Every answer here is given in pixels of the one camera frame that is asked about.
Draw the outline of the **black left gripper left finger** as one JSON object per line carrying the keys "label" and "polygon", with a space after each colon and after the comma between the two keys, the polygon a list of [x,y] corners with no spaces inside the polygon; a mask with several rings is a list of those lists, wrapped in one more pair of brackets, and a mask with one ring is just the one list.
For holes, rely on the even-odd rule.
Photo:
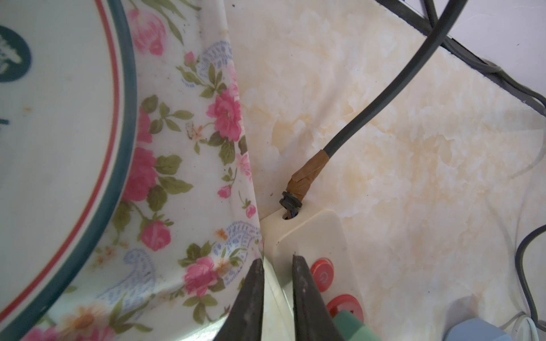
{"label": "black left gripper left finger", "polygon": [[214,341],[260,341],[264,312],[263,260],[253,261],[243,287]]}

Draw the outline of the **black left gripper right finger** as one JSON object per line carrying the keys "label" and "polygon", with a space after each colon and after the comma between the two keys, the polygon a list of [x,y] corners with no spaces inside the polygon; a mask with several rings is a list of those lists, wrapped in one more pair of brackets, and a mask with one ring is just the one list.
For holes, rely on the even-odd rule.
{"label": "black left gripper right finger", "polygon": [[296,340],[343,340],[303,256],[292,257],[291,272]]}

